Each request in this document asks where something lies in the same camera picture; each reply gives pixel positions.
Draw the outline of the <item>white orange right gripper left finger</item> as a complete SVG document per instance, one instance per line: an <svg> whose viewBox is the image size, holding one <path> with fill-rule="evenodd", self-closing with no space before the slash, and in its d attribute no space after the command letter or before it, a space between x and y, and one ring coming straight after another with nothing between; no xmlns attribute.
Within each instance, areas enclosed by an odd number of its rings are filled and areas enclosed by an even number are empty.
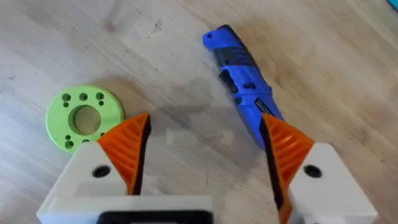
<svg viewBox="0 0 398 224"><path fill-rule="evenodd" d="M149 113L135 115L73 153L38 215L129 208L141 192Z"/></svg>

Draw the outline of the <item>white orange right gripper right finger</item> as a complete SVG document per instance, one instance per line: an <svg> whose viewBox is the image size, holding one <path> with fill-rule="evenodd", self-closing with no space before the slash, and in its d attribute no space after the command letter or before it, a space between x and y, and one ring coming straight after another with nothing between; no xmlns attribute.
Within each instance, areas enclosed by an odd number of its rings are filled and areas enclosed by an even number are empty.
<svg viewBox="0 0 398 224"><path fill-rule="evenodd" d="M379 214L335 148L263 114L259 126L280 223L374 223Z"/></svg>

